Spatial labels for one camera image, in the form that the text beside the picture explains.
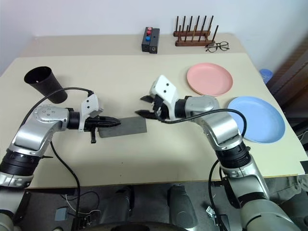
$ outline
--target white table surface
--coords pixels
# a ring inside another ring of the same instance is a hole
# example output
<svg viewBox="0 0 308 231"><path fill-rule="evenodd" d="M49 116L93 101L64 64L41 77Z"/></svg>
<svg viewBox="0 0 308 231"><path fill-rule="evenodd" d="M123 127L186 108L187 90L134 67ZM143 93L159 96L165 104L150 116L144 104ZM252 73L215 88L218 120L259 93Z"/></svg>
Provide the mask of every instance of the white table surface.
<svg viewBox="0 0 308 231"><path fill-rule="evenodd" d="M24 75L34 67L49 66L63 87L94 90L103 102L102 115L125 118L134 111L151 109L139 98L164 74L180 97L198 96L186 82L188 69L197 63L223 66L233 77L233 87L217 99L221 107L238 96L250 95L271 103L283 113L246 53L161 55L71 55L17 58L0 77L0 156L6 153L26 112L42 95L27 85ZM71 90L58 104L78 110L86 94ZM284 137L272 144L244 140L264 177L304 174L300 161L307 155L286 123ZM58 132L53 143L59 155L76 172L82 186L208 180L217 159L202 129L191 122L168 125L146 120L147 133L99 138L90 144L90 133ZM54 156L48 148L45 155ZM219 179L218 171L213 175ZM56 159L40 161L32 188L74 187L75 181Z"/></svg>

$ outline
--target floor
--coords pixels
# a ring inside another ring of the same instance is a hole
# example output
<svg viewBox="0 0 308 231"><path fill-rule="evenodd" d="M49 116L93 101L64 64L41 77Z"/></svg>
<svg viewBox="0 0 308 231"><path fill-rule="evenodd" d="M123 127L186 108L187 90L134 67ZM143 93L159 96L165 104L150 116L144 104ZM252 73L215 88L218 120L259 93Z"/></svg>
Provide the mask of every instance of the floor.
<svg viewBox="0 0 308 231"><path fill-rule="evenodd" d="M130 221L160 221L168 222L167 190L172 184L147 184L136 185L135 188L135 208ZM195 208L199 221L197 230L217 231L212 220L207 217L205 212L209 205L207 182L184 183L186 192ZM82 193L96 191L101 203L99 209L103 211L108 198L122 188L122 186L105 186L95 188L82 188ZM239 210L234 209L228 202L223 187L213 189L214 200L221 214L227 214L230 222L231 231L239 231L240 214ZM87 194L82 197L81 211L88 212L96 206L97 199L94 194ZM56 227L62 227L64 231L71 230L73 217L69 216L65 221L54 221L55 210L67 206L66 201L57 194L32 193L32 197L27 209L27 214L19 224L23 231L52 231ZM308 196L306 192L293 197L285 202L282 207L288 211L288 215L294 218L308 215Z"/></svg>

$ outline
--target black cup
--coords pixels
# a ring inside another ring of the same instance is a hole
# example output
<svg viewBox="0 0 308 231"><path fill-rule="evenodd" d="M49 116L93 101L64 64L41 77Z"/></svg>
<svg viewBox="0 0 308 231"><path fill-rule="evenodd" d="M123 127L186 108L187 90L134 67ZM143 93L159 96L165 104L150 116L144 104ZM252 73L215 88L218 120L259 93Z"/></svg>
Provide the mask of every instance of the black cup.
<svg viewBox="0 0 308 231"><path fill-rule="evenodd" d="M40 66L29 71L24 81L42 93L44 96L63 89L60 83L53 75L51 69L47 66ZM65 91L58 92L48 99L53 103L62 103L66 100L67 93Z"/></svg>

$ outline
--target wooden rack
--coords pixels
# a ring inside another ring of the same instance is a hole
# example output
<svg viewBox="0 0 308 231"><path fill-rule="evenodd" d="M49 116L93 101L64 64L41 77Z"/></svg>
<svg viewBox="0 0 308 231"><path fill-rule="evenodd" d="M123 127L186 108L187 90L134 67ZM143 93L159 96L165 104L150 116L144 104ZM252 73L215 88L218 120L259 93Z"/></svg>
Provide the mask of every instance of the wooden rack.
<svg viewBox="0 0 308 231"><path fill-rule="evenodd" d="M193 17L191 16L190 22L186 26L186 30L184 30L185 29L186 16L184 16L184 18L183 18L183 25L179 25L179 26L178 26L179 17L177 16L176 29L173 32L173 36L178 37L178 40L175 42L175 45L177 47L195 47L195 46L205 47L208 44L215 43L214 39L215 39L215 35L217 33L217 30L218 30L218 25L216 26L215 33L214 33L212 39L208 38L210 33L211 33L210 30L211 30L212 21L213 21L214 16L211 17L211 20L210 20L210 23L209 23L207 30L204 30L204 26L205 26L205 22L206 22L206 16L204 17L203 24L201 26L201 30L198 30L198 23L199 23L200 16L198 16L197 22L196 22L195 26L193 27L193 30L191 30L192 20L193 20L192 18Z"/></svg>

